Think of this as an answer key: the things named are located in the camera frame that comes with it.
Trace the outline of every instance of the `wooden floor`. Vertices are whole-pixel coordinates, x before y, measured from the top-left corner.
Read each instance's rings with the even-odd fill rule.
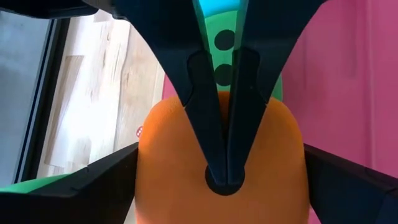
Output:
[[[72,19],[38,177],[74,172],[138,141],[164,76],[130,23],[103,11]]]

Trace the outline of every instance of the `green plastic piece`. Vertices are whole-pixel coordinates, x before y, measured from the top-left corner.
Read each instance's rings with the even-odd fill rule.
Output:
[[[219,50],[215,45],[215,37],[222,30],[231,30],[236,32],[236,20],[237,20],[238,11],[228,11],[219,14],[215,14],[214,16],[209,16],[205,18],[206,25],[206,33],[208,44],[210,48],[210,54],[213,60],[213,69],[215,70],[218,66],[222,64],[232,64],[232,53],[234,47],[229,50]],[[217,89],[220,90],[228,90],[231,88],[228,86],[221,86],[217,84]],[[282,89],[282,77],[278,78],[278,81],[275,85],[274,91],[272,92],[272,96],[282,101],[283,97],[283,89]]]
[[[28,180],[25,182],[21,182],[18,184],[13,184],[3,189],[0,189],[0,192],[11,192],[11,193],[20,193],[20,194],[27,194],[35,189],[41,188],[47,184],[51,184],[57,180],[60,180],[66,177],[69,174],[57,175],[53,177],[44,177],[35,180]]]

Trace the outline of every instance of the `orange shape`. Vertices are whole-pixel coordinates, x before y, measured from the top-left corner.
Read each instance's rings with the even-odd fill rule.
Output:
[[[219,93],[224,118],[228,97],[228,92]],[[148,115],[139,141],[137,223],[307,223],[310,204],[303,141],[283,103],[271,98],[238,192],[221,196],[210,190],[206,166],[178,98],[161,101]]]

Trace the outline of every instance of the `pink surface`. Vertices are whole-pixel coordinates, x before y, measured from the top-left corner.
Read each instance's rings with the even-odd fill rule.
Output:
[[[397,0],[330,0],[282,72],[304,142],[398,177]],[[175,94],[165,81],[164,96]],[[311,216],[310,223],[317,223]]]

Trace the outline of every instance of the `glass pane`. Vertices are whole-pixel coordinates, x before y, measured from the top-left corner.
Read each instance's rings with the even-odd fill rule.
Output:
[[[13,183],[49,20],[0,12],[0,187]]]

